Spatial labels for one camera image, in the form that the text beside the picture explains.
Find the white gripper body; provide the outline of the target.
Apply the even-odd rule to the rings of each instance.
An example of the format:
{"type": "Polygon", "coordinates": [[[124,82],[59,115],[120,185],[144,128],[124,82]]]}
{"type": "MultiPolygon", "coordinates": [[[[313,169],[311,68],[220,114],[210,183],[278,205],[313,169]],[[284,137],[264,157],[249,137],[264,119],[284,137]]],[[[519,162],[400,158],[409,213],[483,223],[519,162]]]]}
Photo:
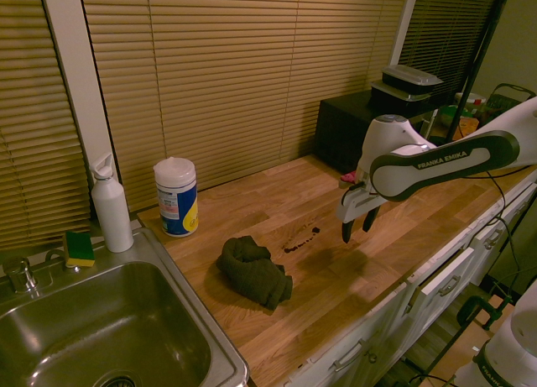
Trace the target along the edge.
{"type": "Polygon", "coordinates": [[[371,186],[360,181],[345,191],[336,215],[341,222],[349,223],[383,204],[384,199],[371,186]]]}

